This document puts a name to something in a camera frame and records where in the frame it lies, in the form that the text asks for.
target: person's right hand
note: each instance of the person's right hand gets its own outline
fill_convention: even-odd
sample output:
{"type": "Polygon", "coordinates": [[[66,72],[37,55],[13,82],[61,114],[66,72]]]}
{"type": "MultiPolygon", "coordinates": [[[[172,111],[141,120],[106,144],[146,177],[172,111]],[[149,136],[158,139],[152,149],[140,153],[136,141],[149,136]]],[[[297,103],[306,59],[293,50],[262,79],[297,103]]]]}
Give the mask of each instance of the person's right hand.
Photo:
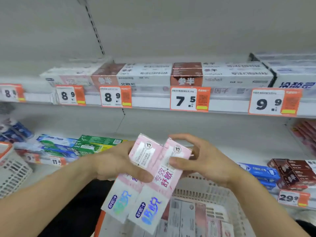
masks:
{"type": "Polygon", "coordinates": [[[190,134],[169,135],[173,140],[186,140],[194,145],[192,159],[178,157],[169,159],[176,169],[198,172],[205,178],[223,187],[230,187],[246,172],[208,141],[190,134]]]}

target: red and white toothpaste box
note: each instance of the red and white toothpaste box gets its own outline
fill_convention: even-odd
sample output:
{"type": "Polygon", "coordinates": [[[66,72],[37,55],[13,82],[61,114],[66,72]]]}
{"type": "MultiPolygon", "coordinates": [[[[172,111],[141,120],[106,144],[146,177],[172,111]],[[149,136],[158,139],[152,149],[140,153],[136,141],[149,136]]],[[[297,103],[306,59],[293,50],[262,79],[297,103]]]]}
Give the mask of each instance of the red and white toothpaste box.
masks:
{"type": "Polygon", "coordinates": [[[152,168],[155,171],[153,181],[144,185],[136,203],[129,212],[128,219],[151,235],[154,233],[182,174],[182,170],[169,165],[169,158],[176,156],[189,159],[191,152],[187,147],[169,138],[152,168]]]}
{"type": "MultiPolygon", "coordinates": [[[[162,149],[163,146],[159,143],[140,134],[129,153],[129,158],[133,164],[154,175],[156,169],[153,170],[153,167],[162,149]]],[[[101,209],[124,223],[143,186],[144,183],[130,175],[118,175],[101,209]]]]}

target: person's left hand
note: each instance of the person's left hand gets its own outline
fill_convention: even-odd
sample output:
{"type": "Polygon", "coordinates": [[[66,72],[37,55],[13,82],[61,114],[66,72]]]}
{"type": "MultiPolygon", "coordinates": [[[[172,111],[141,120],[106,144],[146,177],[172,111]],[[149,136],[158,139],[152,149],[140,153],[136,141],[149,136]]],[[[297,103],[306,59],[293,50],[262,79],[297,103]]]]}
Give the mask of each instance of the person's left hand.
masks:
{"type": "Polygon", "coordinates": [[[128,157],[134,143],[134,141],[122,142],[105,151],[87,155],[85,158],[92,159],[92,168],[97,179],[116,178],[118,174],[126,173],[141,182],[151,182],[153,176],[148,171],[132,164],[128,157]]]}

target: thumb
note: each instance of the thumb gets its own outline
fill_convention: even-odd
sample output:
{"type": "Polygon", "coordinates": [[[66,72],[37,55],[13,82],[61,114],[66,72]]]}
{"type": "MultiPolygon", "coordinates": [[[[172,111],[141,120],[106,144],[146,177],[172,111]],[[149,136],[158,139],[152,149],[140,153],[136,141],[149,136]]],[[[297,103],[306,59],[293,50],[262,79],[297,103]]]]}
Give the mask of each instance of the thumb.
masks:
{"type": "Polygon", "coordinates": [[[180,157],[171,157],[169,159],[169,164],[180,170],[191,170],[198,172],[199,163],[196,160],[188,160],[180,157]]]}
{"type": "Polygon", "coordinates": [[[130,162],[126,165],[126,173],[145,183],[152,182],[154,178],[148,171],[133,165],[130,162]]]}

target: person's left arm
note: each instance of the person's left arm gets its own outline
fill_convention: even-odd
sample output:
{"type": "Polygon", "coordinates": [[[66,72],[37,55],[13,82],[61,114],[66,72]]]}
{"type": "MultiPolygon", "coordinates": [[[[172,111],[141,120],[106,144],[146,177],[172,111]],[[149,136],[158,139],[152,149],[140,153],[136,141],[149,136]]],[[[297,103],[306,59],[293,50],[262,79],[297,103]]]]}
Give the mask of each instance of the person's left arm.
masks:
{"type": "Polygon", "coordinates": [[[0,236],[35,237],[91,180],[127,173],[143,182],[152,175],[133,165],[128,153],[134,142],[87,155],[62,167],[36,184],[0,200],[0,236]]]}

